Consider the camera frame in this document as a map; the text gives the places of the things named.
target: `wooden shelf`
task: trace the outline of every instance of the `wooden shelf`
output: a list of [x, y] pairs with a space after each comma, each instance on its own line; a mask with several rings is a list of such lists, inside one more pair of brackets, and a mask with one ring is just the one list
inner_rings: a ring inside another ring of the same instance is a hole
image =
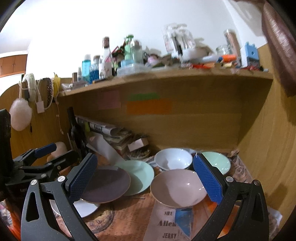
[[194, 76], [241, 76], [261, 79], [273, 79], [273, 75], [268, 72], [250, 71], [245, 69], [170, 69], [160, 71], [150, 71], [148, 73], [140, 73], [127, 75], [122, 77], [115, 77], [112, 80], [102, 81], [96, 84], [85, 86], [71, 91], [61, 91], [59, 96], [74, 95], [86, 91], [107, 88], [111, 86], [123, 85], [132, 82], [140, 82], [152, 79], [172, 79], [180, 77], [194, 77]]

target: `dark purple plate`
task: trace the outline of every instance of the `dark purple plate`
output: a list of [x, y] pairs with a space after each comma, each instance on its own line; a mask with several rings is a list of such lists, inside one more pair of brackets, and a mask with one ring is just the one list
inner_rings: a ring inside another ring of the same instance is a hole
[[106, 203], [120, 198], [129, 188], [129, 174], [116, 166], [101, 166], [95, 171], [82, 194], [91, 203]]

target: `white fluffy ball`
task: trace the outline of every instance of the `white fluffy ball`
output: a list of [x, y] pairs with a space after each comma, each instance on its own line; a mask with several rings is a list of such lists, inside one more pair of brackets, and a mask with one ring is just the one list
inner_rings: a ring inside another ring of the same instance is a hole
[[24, 130], [31, 122], [32, 108], [25, 99], [16, 99], [9, 110], [11, 126], [16, 131]]

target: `wooden cabinet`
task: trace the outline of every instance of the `wooden cabinet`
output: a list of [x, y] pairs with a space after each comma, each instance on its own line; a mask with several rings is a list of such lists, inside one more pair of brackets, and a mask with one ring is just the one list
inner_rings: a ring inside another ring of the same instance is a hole
[[26, 73], [27, 55], [0, 58], [0, 77]]

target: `blue bottle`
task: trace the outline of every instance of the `blue bottle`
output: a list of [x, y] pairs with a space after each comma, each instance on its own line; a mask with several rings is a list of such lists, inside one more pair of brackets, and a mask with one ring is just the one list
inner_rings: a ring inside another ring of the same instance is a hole
[[85, 81], [91, 84], [89, 78], [89, 67], [91, 66], [91, 55], [86, 54], [84, 60], [82, 61], [82, 77]]
[[89, 79], [92, 83], [95, 80], [99, 80], [99, 61], [100, 61], [100, 55], [94, 56], [94, 63], [90, 66], [89, 69]]

